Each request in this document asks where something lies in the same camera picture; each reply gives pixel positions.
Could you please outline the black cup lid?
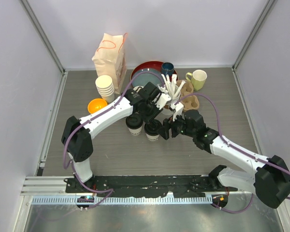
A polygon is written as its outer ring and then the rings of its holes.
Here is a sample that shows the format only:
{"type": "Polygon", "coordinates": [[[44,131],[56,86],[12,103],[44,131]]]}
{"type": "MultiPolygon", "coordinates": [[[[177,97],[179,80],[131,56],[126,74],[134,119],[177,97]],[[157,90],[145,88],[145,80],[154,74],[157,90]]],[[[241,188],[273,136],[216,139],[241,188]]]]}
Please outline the black cup lid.
{"type": "Polygon", "coordinates": [[[136,130],[143,125],[143,120],[139,114],[135,113],[126,117],[126,126],[129,129],[136,130]]]}
{"type": "Polygon", "coordinates": [[[160,121],[154,119],[153,121],[149,123],[145,123],[144,130],[146,134],[151,136],[159,135],[158,130],[162,127],[162,124],[160,121]]]}

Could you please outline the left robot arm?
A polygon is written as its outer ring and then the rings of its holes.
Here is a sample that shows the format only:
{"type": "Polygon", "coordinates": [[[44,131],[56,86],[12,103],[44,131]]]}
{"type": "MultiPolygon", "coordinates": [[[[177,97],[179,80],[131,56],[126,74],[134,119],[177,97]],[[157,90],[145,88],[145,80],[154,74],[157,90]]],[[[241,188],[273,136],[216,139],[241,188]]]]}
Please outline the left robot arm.
{"type": "Polygon", "coordinates": [[[149,123],[170,99],[166,90],[147,83],[139,90],[125,89],[111,104],[93,114],[80,119],[70,117],[61,141],[64,145],[63,159],[72,159],[73,172],[78,178],[77,188],[83,193],[90,192],[93,188],[89,157],[93,153],[92,140],[101,131],[132,114],[139,115],[143,122],[149,123]]]}

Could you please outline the brown paper takeout bag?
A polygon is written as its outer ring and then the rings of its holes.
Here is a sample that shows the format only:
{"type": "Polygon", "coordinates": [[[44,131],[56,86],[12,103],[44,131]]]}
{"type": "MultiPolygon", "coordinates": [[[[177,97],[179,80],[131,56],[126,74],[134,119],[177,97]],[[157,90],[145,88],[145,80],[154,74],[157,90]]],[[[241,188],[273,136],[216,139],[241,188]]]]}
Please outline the brown paper takeout bag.
{"type": "Polygon", "coordinates": [[[126,54],[124,35],[112,36],[107,33],[103,35],[92,61],[98,76],[108,75],[112,78],[115,93],[121,92],[126,75],[126,54]]]}

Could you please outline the brown cardboard cup carrier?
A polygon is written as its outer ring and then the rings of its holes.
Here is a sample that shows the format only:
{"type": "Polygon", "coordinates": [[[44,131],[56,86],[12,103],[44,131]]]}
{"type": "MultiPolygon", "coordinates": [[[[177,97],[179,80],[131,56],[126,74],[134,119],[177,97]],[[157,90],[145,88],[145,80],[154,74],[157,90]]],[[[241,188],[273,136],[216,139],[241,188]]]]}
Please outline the brown cardboard cup carrier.
{"type": "MultiPolygon", "coordinates": [[[[193,92],[194,92],[194,89],[193,89],[192,83],[190,81],[186,80],[185,83],[183,84],[181,90],[180,90],[180,99],[182,99],[183,97],[185,97],[193,92]]],[[[199,100],[198,100],[197,96],[195,96],[195,95],[191,95],[191,96],[184,98],[181,101],[181,103],[184,106],[184,109],[183,109],[184,112],[189,111],[189,110],[198,110],[200,107],[199,100]]]]}

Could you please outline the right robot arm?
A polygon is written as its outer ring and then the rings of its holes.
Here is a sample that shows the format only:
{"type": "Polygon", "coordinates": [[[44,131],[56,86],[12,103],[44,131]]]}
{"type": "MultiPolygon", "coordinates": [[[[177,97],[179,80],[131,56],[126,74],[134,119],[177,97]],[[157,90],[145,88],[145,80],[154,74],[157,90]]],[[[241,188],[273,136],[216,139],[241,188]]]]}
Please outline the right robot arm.
{"type": "Polygon", "coordinates": [[[290,171],[281,157],[274,155],[269,158],[232,143],[220,132],[206,126],[197,110],[165,119],[158,133],[165,140],[179,134],[191,137],[199,149],[222,157],[242,169],[239,172],[223,165],[216,167],[208,179],[212,190],[233,187],[248,191],[273,209],[290,195],[290,171]]]}

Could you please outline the stack of white paper cups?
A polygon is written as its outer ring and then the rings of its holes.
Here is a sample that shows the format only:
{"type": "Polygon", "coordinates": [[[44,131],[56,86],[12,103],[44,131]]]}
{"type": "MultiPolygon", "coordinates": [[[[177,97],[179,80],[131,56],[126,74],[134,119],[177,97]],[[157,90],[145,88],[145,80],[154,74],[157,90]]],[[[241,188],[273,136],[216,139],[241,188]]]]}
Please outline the stack of white paper cups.
{"type": "Polygon", "coordinates": [[[95,80],[95,85],[100,96],[111,103],[115,99],[113,80],[108,75],[101,75],[95,80]]]}

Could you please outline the white paper cup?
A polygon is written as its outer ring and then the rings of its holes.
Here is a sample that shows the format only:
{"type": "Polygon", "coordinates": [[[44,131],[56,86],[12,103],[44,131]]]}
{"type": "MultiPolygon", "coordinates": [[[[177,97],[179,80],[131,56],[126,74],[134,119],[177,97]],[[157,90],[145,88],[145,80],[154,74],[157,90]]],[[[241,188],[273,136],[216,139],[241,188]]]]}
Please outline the white paper cup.
{"type": "Polygon", "coordinates": [[[150,141],[156,141],[159,138],[158,134],[157,135],[146,134],[146,136],[147,136],[148,140],[150,140],[150,141]]]}
{"type": "Polygon", "coordinates": [[[131,128],[128,128],[130,133],[134,136],[137,136],[141,133],[142,131],[142,127],[139,127],[139,128],[136,128],[136,129],[131,129],[131,128]]]}

